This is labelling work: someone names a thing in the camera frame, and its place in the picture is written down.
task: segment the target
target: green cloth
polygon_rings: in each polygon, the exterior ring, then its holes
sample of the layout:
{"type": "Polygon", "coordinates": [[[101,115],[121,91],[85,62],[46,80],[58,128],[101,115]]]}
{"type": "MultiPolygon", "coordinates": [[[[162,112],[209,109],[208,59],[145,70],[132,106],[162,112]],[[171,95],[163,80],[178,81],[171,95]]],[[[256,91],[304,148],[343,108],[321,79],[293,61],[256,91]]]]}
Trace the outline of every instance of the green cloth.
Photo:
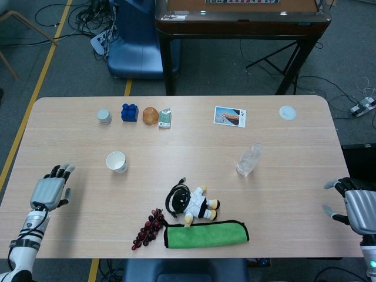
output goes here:
{"type": "Polygon", "coordinates": [[[249,241],[244,223],[236,220],[192,224],[168,225],[164,231],[164,244],[170,249],[206,248],[239,244],[249,241]]]}

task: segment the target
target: yellow tape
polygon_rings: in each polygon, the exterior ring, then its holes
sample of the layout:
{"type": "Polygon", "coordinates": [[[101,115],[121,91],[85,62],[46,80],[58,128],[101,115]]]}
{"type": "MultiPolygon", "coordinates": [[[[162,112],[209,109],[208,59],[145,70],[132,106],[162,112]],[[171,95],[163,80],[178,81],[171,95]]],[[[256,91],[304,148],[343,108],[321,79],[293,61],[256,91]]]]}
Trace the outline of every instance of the yellow tape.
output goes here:
{"type": "Polygon", "coordinates": [[[125,85],[124,96],[130,96],[130,89],[132,88],[132,79],[127,79],[127,84],[125,85]]]}
{"type": "Polygon", "coordinates": [[[96,273],[98,272],[99,258],[92,259],[92,266],[90,266],[90,273],[88,282],[96,281],[96,273]]]}
{"type": "MultiPolygon", "coordinates": [[[[68,0],[66,4],[70,5],[71,3],[72,3],[72,0],[68,0]]],[[[62,31],[64,23],[65,23],[65,19],[68,15],[69,7],[70,6],[65,6],[63,15],[61,16],[61,20],[60,20],[58,30],[56,31],[56,34],[55,34],[55,38],[59,37],[60,34],[61,34],[61,31],[62,31]]],[[[47,73],[47,70],[48,70],[48,67],[49,67],[49,64],[51,63],[52,56],[53,56],[53,53],[55,51],[55,48],[56,48],[56,46],[54,44],[52,44],[51,48],[48,52],[45,64],[43,65],[42,72],[39,75],[39,79],[38,79],[36,86],[34,88],[33,95],[30,98],[30,102],[29,102],[29,105],[26,109],[25,115],[22,119],[21,125],[18,128],[18,131],[17,131],[16,137],[13,141],[13,145],[11,147],[11,150],[9,151],[9,154],[8,154],[8,157],[6,158],[4,167],[2,168],[2,171],[1,171],[1,174],[0,174],[0,192],[2,190],[4,183],[5,183],[5,179],[6,179],[6,176],[8,175],[9,169],[11,168],[11,164],[13,162],[14,156],[16,155],[18,145],[21,142],[22,135],[23,135],[25,128],[26,128],[26,124],[28,123],[28,120],[29,120],[31,109],[32,109],[33,104],[35,103],[36,98],[38,97],[39,91],[42,87],[43,81],[45,79],[45,76],[46,76],[46,73],[47,73]]]]}

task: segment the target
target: floor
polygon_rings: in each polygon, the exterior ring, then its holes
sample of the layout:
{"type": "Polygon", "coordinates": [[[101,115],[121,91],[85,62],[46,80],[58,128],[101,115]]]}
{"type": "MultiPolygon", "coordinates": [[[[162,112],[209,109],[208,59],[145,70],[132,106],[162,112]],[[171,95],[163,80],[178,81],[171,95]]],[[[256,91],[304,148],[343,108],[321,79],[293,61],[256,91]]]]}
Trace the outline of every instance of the floor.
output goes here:
{"type": "MultiPolygon", "coordinates": [[[[66,4],[64,0],[55,0],[53,3],[66,4]]],[[[73,4],[80,3],[84,1],[73,1],[73,4]]],[[[9,8],[33,20],[37,10],[48,4],[51,2],[47,0],[13,0],[9,8]]],[[[47,25],[59,23],[63,10],[64,6],[53,6],[40,13],[38,19],[47,25]]],[[[300,75],[329,79],[349,95],[360,100],[363,93],[359,89],[376,84],[376,5],[356,0],[340,0],[331,12],[333,21],[320,39],[322,48],[321,45],[317,45],[300,75]]],[[[43,30],[53,36],[58,27],[59,25],[43,27],[43,30]]],[[[71,28],[65,23],[61,34],[71,32],[71,28]]],[[[0,200],[9,177],[7,167],[13,159],[8,158],[8,155],[16,150],[16,147],[11,148],[33,93],[37,94],[40,88],[38,98],[41,98],[123,96],[125,92],[126,80],[110,76],[106,63],[94,59],[89,39],[84,36],[71,36],[60,41],[48,69],[45,69],[46,72],[42,68],[50,51],[50,44],[19,48],[2,47],[7,44],[42,40],[44,38],[40,34],[22,26],[16,20],[9,19],[0,23],[0,49],[20,77],[20,80],[14,81],[0,63],[0,88],[5,91],[0,106],[0,169],[3,170],[0,186],[5,178],[0,200]],[[41,73],[45,73],[43,83],[38,82],[41,73]]],[[[254,66],[248,69],[248,72],[244,67],[247,61],[254,61],[285,44],[287,42],[282,41],[183,41],[182,71],[176,83],[177,94],[273,95],[281,80],[274,69],[264,63],[261,63],[263,68],[254,66]]],[[[288,59],[289,52],[277,55],[273,62],[283,65],[288,59]]],[[[299,95],[315,94],[330,100],[342,94],[334,85],[321,79],[301,78],[298,84],[299,95]]],[[[164,94],[163,82],[155,80],[134,80],[130,91],[131,96],[164,94]]],[[[346,111],[352,103],[342,96],[333,100],[331,104],[339,109],[332,107],[331,111],[341,144],[376,143],[376,130],[371,125],[373,113],[355,119],[336,119],[346,117],[346,111]]],[[[327,266],[344,267],[364,277],[365,269],[362,260],[358,258],[341,261],[276,259],[272,264],[269,268],[251,268],[250,281],[313,281],[315,275],[327,266]]],[[[37,260],[35,278],[39,282],[86,281],[89,269],[90,260],[37,260]]],[[[0,260],[0,273],[3,271],[6,271],[6,261],[0,260]]],[[[328,271],[322,278],[331,282],[355,279],[337,270],[328,271]]]]}

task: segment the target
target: dark grape bunch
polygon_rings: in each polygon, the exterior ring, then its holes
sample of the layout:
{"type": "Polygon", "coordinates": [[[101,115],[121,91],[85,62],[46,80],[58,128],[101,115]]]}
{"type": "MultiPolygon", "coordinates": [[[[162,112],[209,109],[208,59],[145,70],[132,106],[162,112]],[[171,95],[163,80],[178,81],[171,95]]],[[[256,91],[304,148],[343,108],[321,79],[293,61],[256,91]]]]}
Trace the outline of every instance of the dark grape bunch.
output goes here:
{"type": "Polygon", "coordinates": [[[149,242],[154,240],[158,231],[163,228],[164,216],[161,209],[152,210],[152,215],[149,216],[149,220],[145,223],[145,226],[140,229],[139,234],[133,241],[132,251],[144,245],[149,245],[149,242]]]}

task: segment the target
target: blue toy block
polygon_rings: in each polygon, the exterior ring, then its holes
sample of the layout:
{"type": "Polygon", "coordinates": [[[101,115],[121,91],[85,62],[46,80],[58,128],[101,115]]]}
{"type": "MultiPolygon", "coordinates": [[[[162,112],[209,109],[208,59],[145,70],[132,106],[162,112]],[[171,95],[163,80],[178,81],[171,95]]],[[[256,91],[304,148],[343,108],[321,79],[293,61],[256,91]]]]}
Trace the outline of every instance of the blue toy block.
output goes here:
{"type": "Polygon", "coordinates": [[[122,109],[122,120],[124,122],[137,122],[139,108],[135,104],[124,104],[122,109]]]}

